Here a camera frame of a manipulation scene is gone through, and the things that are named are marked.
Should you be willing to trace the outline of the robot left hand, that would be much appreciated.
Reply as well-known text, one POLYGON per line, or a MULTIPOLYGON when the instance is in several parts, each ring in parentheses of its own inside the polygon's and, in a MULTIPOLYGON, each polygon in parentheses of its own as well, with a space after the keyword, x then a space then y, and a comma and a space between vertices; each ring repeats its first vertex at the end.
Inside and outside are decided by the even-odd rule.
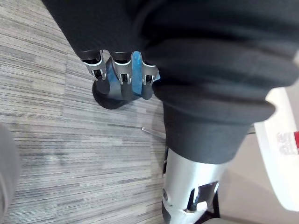
POLYGON ((162 214, 193 224, 207 210, 250 126, 275 111, 268 92, 299 77, 296 0, 46 0, 106 108, 133 100, 131 54, 143 60, 142 97, 163 103, 162 214))

